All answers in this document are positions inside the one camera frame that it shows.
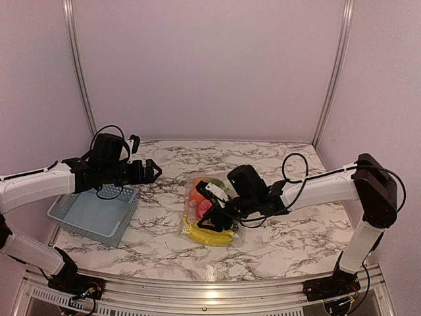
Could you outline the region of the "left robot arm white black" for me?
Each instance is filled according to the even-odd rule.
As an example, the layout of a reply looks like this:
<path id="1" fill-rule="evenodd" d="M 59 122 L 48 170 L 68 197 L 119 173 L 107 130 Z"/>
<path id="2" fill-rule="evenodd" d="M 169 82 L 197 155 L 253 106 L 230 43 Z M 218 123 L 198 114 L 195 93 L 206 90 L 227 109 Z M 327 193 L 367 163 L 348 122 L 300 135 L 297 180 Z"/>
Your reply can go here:
<path id="1" fill-rule="evenodd" d="M 82 157 L 64 159 L 43 169 L 1 177 L 1 214 L 46 198 L 79 194 L 90 189 L 99 191 L 112 184 L 150 184 L 162 174 L 152 159 L 135 160 L 140 138 L 123 134 L 96 134 Z M 83 278 L 67 253 L 15 232 L 1 219 L 1 253 L 31 264 L 56 277 L 67 292 L 77 293 Z"/>

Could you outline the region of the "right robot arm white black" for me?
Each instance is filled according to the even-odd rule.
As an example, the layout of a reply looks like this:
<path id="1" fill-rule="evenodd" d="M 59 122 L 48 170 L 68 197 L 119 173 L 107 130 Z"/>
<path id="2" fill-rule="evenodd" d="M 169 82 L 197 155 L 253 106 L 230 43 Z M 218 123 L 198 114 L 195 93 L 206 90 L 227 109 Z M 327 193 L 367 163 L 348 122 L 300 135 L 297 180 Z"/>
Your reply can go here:
<path id="1" fill-rule="evenodd" d="M 271 217 L 327 203 L 358 205 L 360 219 L 348 246 L 342 251 L 326 289 L 341 294 L 366 258 L 376 249 L 385 231 L 395 224 L 403 208 L 406 189 L 399 176 L 381 166 L 373 156 L 363 153 L 354 163 L 301 180 L 283 177 L 268 185 L 251 165 L 240 165 L 227 175 L 234 195 L 202 180 L 195 189 L 212 205 L 197 223 L 199 228 L 222 232 L 234 223 L 247 228 Z"/>

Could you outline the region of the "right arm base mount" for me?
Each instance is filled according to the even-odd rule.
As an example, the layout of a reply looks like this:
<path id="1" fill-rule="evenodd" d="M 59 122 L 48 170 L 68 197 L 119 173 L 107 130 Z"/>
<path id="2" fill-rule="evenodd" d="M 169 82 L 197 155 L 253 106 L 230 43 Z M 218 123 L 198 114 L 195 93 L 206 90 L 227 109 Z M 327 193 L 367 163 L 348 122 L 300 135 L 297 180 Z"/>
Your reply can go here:
<path id="1" fill-rule="evenodd" d="M 303 283 L 303 293 L 309 302 L 343 296 L 359 290 L 357 274 L 342 271 L 339 263 L 336 263 L 330 276 L 306 280 Z"/>

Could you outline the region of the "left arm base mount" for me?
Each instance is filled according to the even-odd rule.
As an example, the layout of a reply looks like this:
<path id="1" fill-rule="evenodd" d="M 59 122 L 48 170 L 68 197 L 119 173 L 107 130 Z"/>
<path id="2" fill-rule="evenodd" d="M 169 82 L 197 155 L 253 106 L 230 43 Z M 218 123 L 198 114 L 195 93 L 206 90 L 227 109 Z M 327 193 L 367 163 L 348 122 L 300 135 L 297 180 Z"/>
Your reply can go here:
<path id="1" fill-rule="evenodd" d="M 104 283 L 102 278 L 80 274 L 74 262 L 65 262 L 56 275 L 50 276 L 47 285 L 54 290 L 73 295 L 74 300 L 87 297 L 100 300 Z"/>

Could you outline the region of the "clear zip top bag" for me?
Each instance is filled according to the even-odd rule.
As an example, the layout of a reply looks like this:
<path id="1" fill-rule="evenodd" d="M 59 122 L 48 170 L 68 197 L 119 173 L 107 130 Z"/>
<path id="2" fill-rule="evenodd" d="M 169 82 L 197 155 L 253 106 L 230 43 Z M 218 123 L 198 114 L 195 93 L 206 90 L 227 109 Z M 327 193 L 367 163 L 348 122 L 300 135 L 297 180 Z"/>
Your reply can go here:
<path id="1" fill-rule="evenodd" d="M 205 199 L 195 186 L 200 182 L 212 183 L 221 188 L 225 194 L 234 198 L 237 196 L 234 188 L 227 179 L 228 173 L 193 173 L 187 176 L 184 192 L 184 210 L 180 221 L 179 233 L 183 238 L 197 242 L 206 246 L 241 246 L 245 241 L 245 228 L 235 222 L 228 230 L 215 232 L 213 230 L 198 227 L 198 222 L 202 219 L 206 211 L 212 204 Z"/>

